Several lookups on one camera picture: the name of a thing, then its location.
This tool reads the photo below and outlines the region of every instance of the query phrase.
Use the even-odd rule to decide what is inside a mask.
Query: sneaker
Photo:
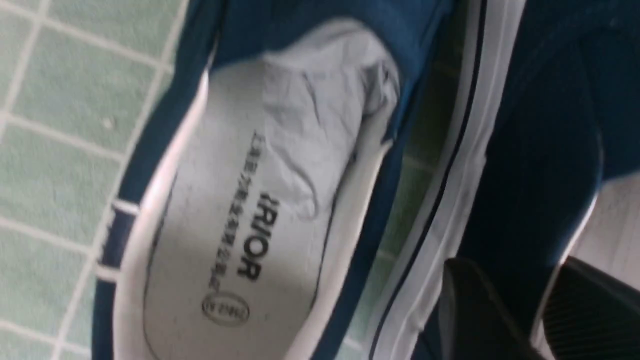
[[[536,343],[601,184],[640,169],[639,16],[638,1],[469,2],[445,158],[374,311],[369,359],[442,358],[436,303],[456,255]]]
[[[97,266],[93,358],[332,359],[451,0],[191,0]]]

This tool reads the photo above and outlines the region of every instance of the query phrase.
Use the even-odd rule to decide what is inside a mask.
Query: white insole
[[[319,336],[341,288],[399,76],[377,38],[350,21],[265,59],[215,73],[180,160],[143,300],[158,360],[281,359],[301,329]],[[336,263],[328,284],[323,267]],[[319,283],[333,295],[318,297],[315,329],[305,320]]]
[[[158,359],[281,358],[312,305],[331,214],[300,220],[261,186],[263,75],[212,79],[181,161],[145,298]]]

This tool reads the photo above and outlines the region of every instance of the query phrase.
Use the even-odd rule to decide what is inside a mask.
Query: printed logo
[[[233,293],[210,293],[202,301],[202,312],[218,325],[236,327],[249,320],[249,305]]]

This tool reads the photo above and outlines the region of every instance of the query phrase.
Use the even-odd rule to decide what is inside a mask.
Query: green tile
[[[14,112],[124,151],[153,75],[149,66],[43,29]]]
[[[396,198],[380,243],[381,250],[393,255],[400,254],[430,182],[431,174],[428,171],[404,164]]]
[[[13,79],[18,58],[29,32],[31,22],[15,15],[0,11],[0,106]]]
[[[342,344],[338,354],[335,356],[335,360],[361,360],[362,353]]]
[[[10,3],[18,4],[23,8],[30,10],[37,10],[40,5],[40,0],[8,0]]]
[[[53,0],[49,16],[159,56],[180,0]]]
[[[7,126],[0,142],[0,215],[89,244],[118,163]]]
[[[0,318],[55,336],[85,259],[0,229]]]
[[[0,330],[0,360],[47,360],[52,350],[48,344]]]
[[[458,80],[432,71],[406,153],[435,167],[442,151],[456,100]]]
[[[382,289],[391,274],[393,268],[393,262],[386,259],[376,259],[367,278],[367,283],[362,291],[360,302],[356,307],[356,311],[351,319],[351,324],[347,330],[347,336],[355,341],[363,341],[367,326],[369,324],[369,318],[371,313],[378,303]]]
[[[90,279],[84,289],[84,294],[74,320],[71,323],[67,341],[82,345],[84,347],[91,346],[91,324],[93,317],[93,300],[95,298],[95,279]]]
[[[60,360],[91,360],[91,356],[65,351],[60,355]]]

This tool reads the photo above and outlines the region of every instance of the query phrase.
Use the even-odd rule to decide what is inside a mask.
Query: white stripe
[[[420,170],[424,170],[426,172],[429,172],[430,174],[435,173],[435,168],[433,166],[431,166],[431,165],[429,165],[429,164],[427,164],[427,163],[425,163],[423,161],[420,161],[420,160],[414,158],[411,155],[404,155],[402,157],[402,162],[407,166],[410,166],[410,167],[413,167],[413,168],[417,168],[417,169],[420,169]]]
[[[345,336],[342,340],[342,343],[352,348],[353,350],[362,351],[362,344],[355,341],[354,339],[351,339],[349,336]]]
[[[136,142],[138,141],[138,137],[143,129],[144,124],[146,123],[146,119],[149,116],[151,109],[156,101],[157,93],[160,89],[163,72],[167,65],[168,60],[173,51],[173,39],[177,38],[177,33],[180,31],[180,25],[184,19],[184,15],[186,13],[188,5],[188,0],[182,0],[180,4],[180,8],[178,10],[178,14],[173,20],[172,28],[170,30],[169,35],[167,36],[167,40],[164,44],[164,49],[162,51],[161,63],[158,63],[156,66],[156,73],[151,82],[151,86],[149,87],[149,91],[147,92],[147,97],[145,98],[145,102],[142,105],[142,109],[140,111],[140,115],[136,121],[136,126],[133,129],[131,138],[129,139],[129,144],[127,144],[127,156],[125,158],[129,159],[133,150],[135,149]],[[102,247],[102,237],[104,236],[104,230],[107,226],[107,223],[111,220],[111,201],[115,198],[118,188],[120,186],[120,182],[122,181],[122,177],[124,176],[124,172],[126,170],[126,162],[123,162],[120,166],[119,174],[116,182],[111,190],[111,195],[109,196],[107,206],[105,206],[104,211],[102,212],[102,218],[98,224],[98,229],[96,231],[96,235],[93,239],[93,247],[92,247],[92,256],[89,257],[87,262],[84,264],[84,267],[80,273],[80,277],[78,282],[76,283],[76,287],[71,296],[71,300],[67,306],[67,312],[65,313],[62,321],[60,323],[60,329],[58,331],[58,339],[56,340],[56,346],[54,347],[53,354],[51,356],[51,360],[59,360],[60,354],[62,352],[62,345],[64,344],[65,338],[67,337],[67,333],[71,327],[71,321],[76,313],[76,309],[78,304],[80,303],[80,299],[84,292],[84,287],[89,279],[93,262],[97,259],[98,254],[100,254],[100,250]]]
[[[396,256],[391,254],[388,251],[384,251],[384,250],[378,250],[378,252],[376,253],[376,257],[378,259],[384,259],[387,261],[391,261],[391,262],[395,262],[396,261]]]
[[[138,215],[140,214],[140,207],[133,202],[124,201],[120,199],[114,199],[111,204],[114,208],[123,211],[129,215]]]
[[[95,275],[100,280],[112,282],[115,284],[116,282],[118,282],[118,278],[120,277],[120,271],[110,266],[98,264],[95,267]]]
[[[118,162],[124,159],[124,155],[120,154],[119,152],[105,149],[93,143],[87,142],[86,140],[76,138],[75,136],[72,136],[72,135],[61,133],[57,130],[51,129],[48,126],[39,124],[37,122],[33,122],[30,120],[26,120],[26,119],[23,119],[14,115],[9,115],[9,114],[6,114],[6,121],[8,124],[19,126],[23,129],[31,130],[34,133],[44,135],[50,139],[56,140],[61,143],[65,143],[73,147],[77,147],[78,149],[82,149],[86,152],[101,156],[103,158],[112,159]]]
[[[61,238],[53,234],[49,234],[46,231],[36,229],[35,227],[31,227],[26,224],[22,224],[18,221],[7,219],[2,216],[0,216],[0,227],[4,227],[5,229],[13,230],[18,233],[28,235],[32,238],[46,241],[51,245],[55,245],[57,247],[60,247],[66,250],[79,252],[84,255],[89,254],[89,251],[90,251],[89,247],[86,245],[80,245],[73,241]]]

